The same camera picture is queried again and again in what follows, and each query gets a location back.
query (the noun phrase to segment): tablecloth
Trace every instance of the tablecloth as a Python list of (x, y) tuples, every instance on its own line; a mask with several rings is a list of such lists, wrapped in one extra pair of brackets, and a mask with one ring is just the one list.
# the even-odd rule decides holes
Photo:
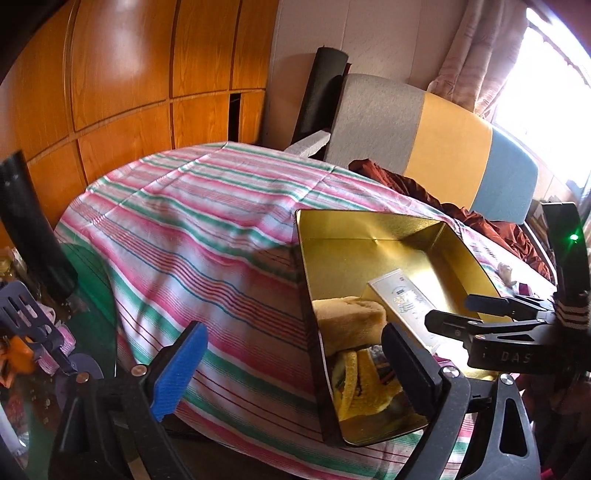
[[(322, 442), (290, 254), (294, 211), (355, 209), (446, 221), (499, 291), (500, 261), (540, 296), (554, 287), (464, 225), (331, 164), (232, 142), (150, 155), (92, 183), (56, 232), (109, 268), (119, 359), (149, 363), (191, 320), (209, 349), (177, 415), (233, 449), (305, 478), (393, 478), (420, 433), (359, 449)], [(442, 478), (454, 478), (466, 420)]]

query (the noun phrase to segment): metal rivet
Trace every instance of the metal rivet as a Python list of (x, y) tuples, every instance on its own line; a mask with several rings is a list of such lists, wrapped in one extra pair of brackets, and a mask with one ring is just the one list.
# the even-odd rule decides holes
[(501, 381), (505, 385), (513, 385), (515, 383), (515, 379), (509, 374), (501, 374)]
[(456, 367), (446, 366), (441, 369), (443, 375), (449, 378), (456, 378), (459, 377), (460, 371)]
[(86, 383), (90, 378), (90, 374), (88, 372), (81, 372), (76, 375), (76, 382), (77, 383)]
[(131, 369), (131, 374), (134, 377), (143, 377), (146, 373), (148, 373), (148, 367), (145, 365), (136, 365)]

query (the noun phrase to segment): box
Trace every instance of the box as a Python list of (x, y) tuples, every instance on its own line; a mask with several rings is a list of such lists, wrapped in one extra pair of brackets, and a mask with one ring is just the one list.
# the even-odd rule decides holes
[[(424, 417), (411, 411), (401, 418), (395, 408), (339, 423), (311, 302), (362, 296), (364, 291), (368, 295), (368, 281), (401, 269), (435, 308), (499, 322), (503, 319), (478, 316), (463, 306), (470, 293), (498, 297), (494, 285), (449, 225), (438, 220), (393, 213), (298, 210), (295, 222), (294, 256), (301, 274), (301, 306), (325, 443), (366, 446), (425, 427)], [(390, 313), (388, 321), (400, 319)]]

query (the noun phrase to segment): curtain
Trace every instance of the curtain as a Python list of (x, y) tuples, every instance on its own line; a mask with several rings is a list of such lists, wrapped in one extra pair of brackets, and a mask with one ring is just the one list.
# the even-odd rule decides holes
[(452, 46), (428, 92), (490, 119), (528, 26), (521, 0), (468, 0)]

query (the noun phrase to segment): dark red cloth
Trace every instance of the dark red cloth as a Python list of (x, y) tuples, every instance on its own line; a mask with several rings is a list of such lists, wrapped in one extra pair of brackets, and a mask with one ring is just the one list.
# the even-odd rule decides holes
[(523, 233), (519, 225), (509, 222), (490, 222), (480, 213), (469, 212), (467, 209), (459, 208), (452, 203), (440, 203), (413, 179), (385, 170), (370, 159), (353, 160), (349, 164), (349, 170), (378, 181), (395, 192), (426, 203), (447, 216), (459, 220), (464, 225), (481, 233), (523, 260), (546, 280), (550, 280), (548, 267), (537, 254), (530, 239)]

